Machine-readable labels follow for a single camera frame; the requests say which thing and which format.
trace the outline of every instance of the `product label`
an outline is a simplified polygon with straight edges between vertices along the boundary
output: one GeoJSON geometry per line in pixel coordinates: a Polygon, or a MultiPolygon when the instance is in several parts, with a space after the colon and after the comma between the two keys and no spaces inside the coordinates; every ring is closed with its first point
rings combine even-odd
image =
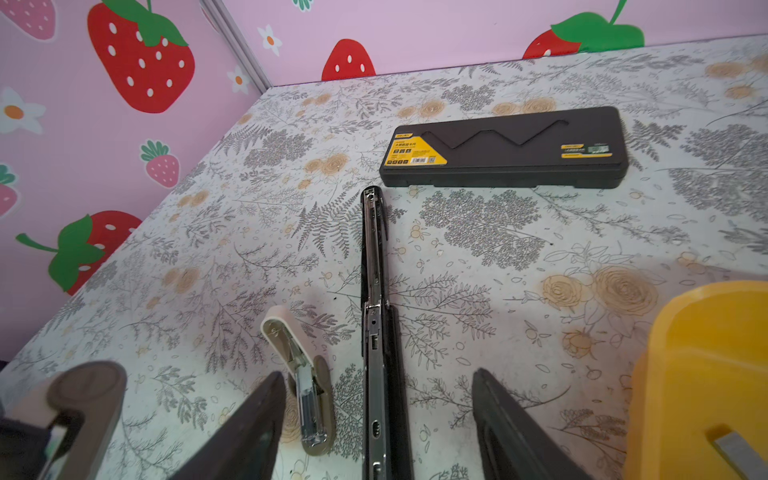
{"type": "Polygon", "coordinates": [[[564,144],[560,148],[563,150],[563,158],[596,158],[612,157],[611,147],[608,144],[564,144]]]}
{"type": "Polygon", "coordinates": [[[448,162],[421,137],[412,134],[397,134],[402,140],[392,142],[384,165],[388,167],[412,167],[415,165],[445,165],[448,162]]]}

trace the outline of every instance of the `black tool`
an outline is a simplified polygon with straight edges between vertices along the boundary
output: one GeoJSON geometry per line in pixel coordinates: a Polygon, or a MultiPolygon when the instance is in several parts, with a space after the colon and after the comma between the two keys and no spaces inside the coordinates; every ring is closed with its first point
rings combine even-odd
{"type": "Polygon", "coordinates": [[[283,374],[272,372],[170,480],[272,478],[285,404],[283,374]]]}
{"type": "Polygon", "coordinates": [[[365,363],[363,480],[412,478],[405,375],[397,310],[389,304],[386,208],[367,187],[362,202],[362,356],[365,363]]]}
{"type": "Polygon", "coordinates": [[[485,480],[590,480],[486,369],[472,377],[485,480]]]}

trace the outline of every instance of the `table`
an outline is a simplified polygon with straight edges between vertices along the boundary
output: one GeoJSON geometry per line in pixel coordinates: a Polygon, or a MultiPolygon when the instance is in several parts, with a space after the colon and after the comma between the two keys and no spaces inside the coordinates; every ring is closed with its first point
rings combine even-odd
{"type": "Polygon", "coordinates": [[[284,304],[333,369],[339,435],[307,457],[290,401],[273,478],[358,478],[359,192],[392,130],[614,105],[631,153],[616,189],[384,191],[415,477],[482,478],[484,367],[593,477],[621,478],[660,308],[768,273],[766,100],[768,36],[272,88],[0,373],[0,396],[113,359],[128,388],[98,477],[165,478],[285,372],[258,333],[284,304]]]}

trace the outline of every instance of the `pink strawberry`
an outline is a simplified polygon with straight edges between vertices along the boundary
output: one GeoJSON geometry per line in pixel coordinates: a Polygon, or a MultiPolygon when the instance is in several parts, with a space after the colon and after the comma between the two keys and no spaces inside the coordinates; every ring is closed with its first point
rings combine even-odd
{"type": "Polygon", "coordinates": [[[146,145],[141,145],[141,151],[141,160],[147,162],[149,178],[163,187],[176,187],[179,183],[179,160],[168,154],[170,148],[159,141],[152,143],[148,140],[146,145]]]}
{"type": "Polygon", "coordinates": [[[11,184],[15,180],[16,176],[8,171],[8,167],[0,164],[0,217],[11,211],[16,205],[18,194],[16,190],[11,188],[11,184]]]}
{"type": "Polygon", "coordinates": [[[36,40],[51,40],[56,34],[53,0],[0,0],[0,12],[36,40]]]}

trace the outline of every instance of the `yellow object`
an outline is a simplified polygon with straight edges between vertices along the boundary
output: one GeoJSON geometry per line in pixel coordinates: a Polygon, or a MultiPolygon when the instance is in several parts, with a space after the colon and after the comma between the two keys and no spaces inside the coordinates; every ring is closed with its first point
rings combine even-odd
{"type": "Polygon", "coordinates": [[[448,161],[421,137],[413,134],[397,134],[395,138],[408,136],[407,140],[395,140],[389,149],[385,165],[409,167],[413,165],[445,165],[448,161]]]}
{"type": "Polygon", "coordinates": [[[710,444],[732,430],[768,460],[768,282],[672,299],[632,383],[625,480],[739,480],[710,444]]]}

